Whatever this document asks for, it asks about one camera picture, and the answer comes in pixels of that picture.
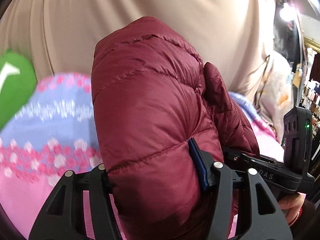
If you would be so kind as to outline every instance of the beige fabric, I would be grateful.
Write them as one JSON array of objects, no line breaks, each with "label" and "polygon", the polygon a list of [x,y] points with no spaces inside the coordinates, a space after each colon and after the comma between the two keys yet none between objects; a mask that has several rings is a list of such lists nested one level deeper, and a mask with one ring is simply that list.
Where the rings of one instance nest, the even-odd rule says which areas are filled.
[{"label": "beige fabric", "polygon": [[38,79],[90,73],[96,43],[142,16],[184,36],[220,70],[229,90],[257,90],[273,46],[275,0],[13,0],[0,21],[0,53],[33,61]]}]

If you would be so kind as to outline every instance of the gold frame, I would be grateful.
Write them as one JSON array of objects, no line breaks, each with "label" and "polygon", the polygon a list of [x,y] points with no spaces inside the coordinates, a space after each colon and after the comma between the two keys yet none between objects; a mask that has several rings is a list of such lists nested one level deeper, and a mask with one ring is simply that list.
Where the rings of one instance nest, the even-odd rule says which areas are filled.
[{"label": "gold frame", "polygon": [[307,47],[312,48],[313,50],[315,50],[316,52],[320,53],[320,44],[316,43],[315,41],[313,41],[310,38],[307,38],[306,36],[304,36],[304,44]]}]

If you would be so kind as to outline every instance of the red puffer jacket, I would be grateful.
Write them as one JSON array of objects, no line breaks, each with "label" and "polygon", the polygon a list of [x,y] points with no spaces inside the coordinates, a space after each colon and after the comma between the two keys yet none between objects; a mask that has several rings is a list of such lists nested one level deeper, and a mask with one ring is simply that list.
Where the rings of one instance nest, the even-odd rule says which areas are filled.
[{"label": "red puffer jacket", "polygon": [[188,139],[258,155],[219,71],[161,21],[143,17],[100,41],[92,69],[100,150],[129,240],[198,239],[209,213]]}]

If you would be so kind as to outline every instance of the metal screw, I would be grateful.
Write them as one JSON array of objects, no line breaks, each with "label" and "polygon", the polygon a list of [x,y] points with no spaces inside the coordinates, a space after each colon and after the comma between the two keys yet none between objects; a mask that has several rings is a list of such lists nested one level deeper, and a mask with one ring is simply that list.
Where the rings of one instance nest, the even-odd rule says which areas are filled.
[{"label": "metal screw", "polygon": [[102,164],[100,164],[100,165],[98,166],[98,169],[101,170],[101,171],[103,171],[103,170],[105,170],[106,168],[104,167],[104,164],[102,163]]},{"label": "metal screw", "polygon": [[66,172],[64,173],[64,175],[65,175],[66,177],[71,177],[71,176],[73,175],[73,171],[66,171]]},{"label": "metal screw", "polygon": [[248,169],[248,172],[249,172],[251,175],[257,175],[257,174],[258,174],[257,170],[254,169],[254,168]]},{"label": "metal screw", "polygon": [[221,169],[221,168],[223,167],[223,163],[221,163],[221,162],[215,162],[215,163],[213,164],[213,166],[215,166],[215,167],[218,168],[218,169]]}]

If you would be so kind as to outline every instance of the black plastic bracket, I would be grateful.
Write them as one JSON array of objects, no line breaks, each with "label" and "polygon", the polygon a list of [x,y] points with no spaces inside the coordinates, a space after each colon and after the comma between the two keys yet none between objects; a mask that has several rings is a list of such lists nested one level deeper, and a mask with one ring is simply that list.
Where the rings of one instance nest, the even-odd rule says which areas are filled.
[{"label": "black plastic bracket", "polygon": [[205,239],[228,238],[233,189],[237,188],[239,215],[237,236],[233,240],[292,240],[291,230],[276,198],[255,168],[247,171],[232,170],[227,165],[216,162],[210,153],[201,151],[193,138],[189,141],[190,144],[192,147],[189,151],[198,172],[199,183],[205,185],[202,190],[213,191],[217,187],[218,192],[211,226]]},{"label": "black plastic bracket", "polygon": [[86,173],[66,171],[44,203],[29,239],[90,240],[85,232],[83,190],[89,190],[90,194],[95,239],[122,240],[112,210],[111,187],[103,164]]}]

